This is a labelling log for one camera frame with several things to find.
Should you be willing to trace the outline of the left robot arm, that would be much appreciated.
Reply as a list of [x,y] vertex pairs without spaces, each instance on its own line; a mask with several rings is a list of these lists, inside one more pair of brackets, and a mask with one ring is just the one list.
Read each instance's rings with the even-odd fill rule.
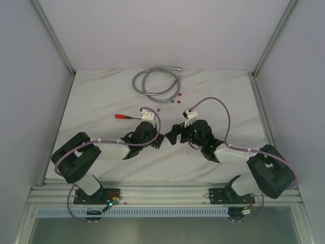
[[135,131],[109,143],[103,143],[100,139],[93,141],[85,132],[80,132],[55,151],[51,161],[58,175],[81,189],[91,204],[99,204],[104,198],[103,187],[89,172],[99,156],[128,160],[147,146],[160,148],[164,137],[156,126],[147,121],[141,122]]

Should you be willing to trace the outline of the black fuse box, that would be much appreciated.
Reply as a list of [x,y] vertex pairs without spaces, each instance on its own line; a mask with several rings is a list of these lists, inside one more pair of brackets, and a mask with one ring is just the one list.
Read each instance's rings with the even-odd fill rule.
[[156,148],[156,149],[159,149],[163,140],[165,138],[165,135],[164,134],[159,134],[158,137],[151,143],[149,144],[149,146],[153,147],[153,148]]

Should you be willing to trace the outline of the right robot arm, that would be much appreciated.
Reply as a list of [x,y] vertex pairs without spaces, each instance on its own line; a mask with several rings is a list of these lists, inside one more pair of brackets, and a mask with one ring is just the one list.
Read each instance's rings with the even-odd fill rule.
[[295,174],[284,163],[282,155],[269,144],[258,150],[235,150],[226,145],[225,141],[215,138],[211,127],[202,119],[191,125],[175,124],[166,133],[171,145],[176,144],[177,136],[181,137],[180,143],[189,143],[193,148],[199,149],[208,161],[237,165],[250,170],[247,175],[234,176],[225,185],[225,198],[231,203],[259,192],[277,199],[296,182]]

